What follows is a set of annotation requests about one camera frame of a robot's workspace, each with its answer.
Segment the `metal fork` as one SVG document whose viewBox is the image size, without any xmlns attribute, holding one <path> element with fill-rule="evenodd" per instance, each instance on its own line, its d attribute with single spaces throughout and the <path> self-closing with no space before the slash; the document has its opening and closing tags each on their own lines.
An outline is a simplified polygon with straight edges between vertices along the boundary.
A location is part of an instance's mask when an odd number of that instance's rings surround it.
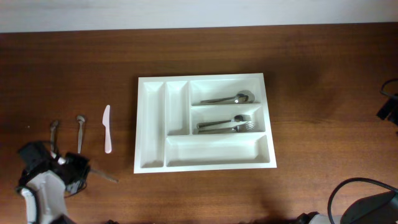
<svg viewBox="0 0 398 224">
<path fill-rule="evenodd" d="M 239 115 L 236 115 L 236 116 L 234 116 L 233 118 L 231 118 L 229 120 L 198 123 L 197 124 L 197 128 L 201 129 L 201 128 L 205 128 L 205 127 L 208 127 L 208 126 L 214 126 L 214 125 L 218 125 L 218 124 L 240 123 L 240 122 L 251 121 L 251 120 L 252 120 L 251 116 L 246 115 L 246 114 L 239 114 Z"/>
<path fill-rule="evenodd" d="M 254 123 L 245 123 L 230 128 L 198 130 L 198 134 L 245 133 L 252 131 L 255 127 L 256 125 Z"/>
</svg>

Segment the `metal tablespoon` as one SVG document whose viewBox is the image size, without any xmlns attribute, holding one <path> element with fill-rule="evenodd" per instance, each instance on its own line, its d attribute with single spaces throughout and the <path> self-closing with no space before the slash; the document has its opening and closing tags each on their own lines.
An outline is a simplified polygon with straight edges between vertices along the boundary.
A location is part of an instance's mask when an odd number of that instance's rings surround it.
<svg viewBox="0 0 398 224">
<path fill-rule="evenodd" d="M 203 100 L 200 103 L 201 104 L 217 104 L 217 103 L 234 103 L 234 104 L 237 104 L 237 103 L 234 102 L 234 97 L 235 96 L 236 95 L 230 96 L 230 97 L 227 97 L 227 98 L 218 98 L 218 99 L 213 99 L 213 100 Z"/>
<path fill-rule="evenodd" d="M 237 104 L 253 103 L 256 97 L 249 90 L 241 90 L 234 97 L 234 102 Z"/>
</svg>

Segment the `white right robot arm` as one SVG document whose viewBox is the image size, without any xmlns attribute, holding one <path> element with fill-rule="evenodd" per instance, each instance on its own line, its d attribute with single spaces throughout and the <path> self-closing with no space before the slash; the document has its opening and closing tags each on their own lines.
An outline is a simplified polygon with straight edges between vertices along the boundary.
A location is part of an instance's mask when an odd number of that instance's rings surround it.
<svg viewBox="0 0 398 224">
<path fill-rule="evenodd" d="M 332 214 L 333 199 L 338 191 L 353 182 L 363 182 L 384 188 L 387 191 L 360 198 L 352 203 L 342 215 Z M 302 213 L 294 221 L 299 224 L 316 223 L 347 223 L 347 224 L 369 224 L 369 223 L 397 223 L 397 188 L 378 180 L 353 177 L 338 184 L 329 196 L 327 203 L 327 214 L 318 212 Z"/>
</svg>

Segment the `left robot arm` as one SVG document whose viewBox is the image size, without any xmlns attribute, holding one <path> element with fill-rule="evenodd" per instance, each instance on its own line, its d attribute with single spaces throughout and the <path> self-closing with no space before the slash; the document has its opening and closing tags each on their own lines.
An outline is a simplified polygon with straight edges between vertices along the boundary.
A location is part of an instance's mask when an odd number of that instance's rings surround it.
<svg viewBox="0 0 398 224">
<path fill-rule="evenodd" d="M 18 150 L 25 168 L 16 192 L 25 200 L 27 223 L 73 223 L 65 198 L 86 188 L 89 159 L 70 152 L 62 156 L 45 143 L 29 142 Z"/>
</svg>

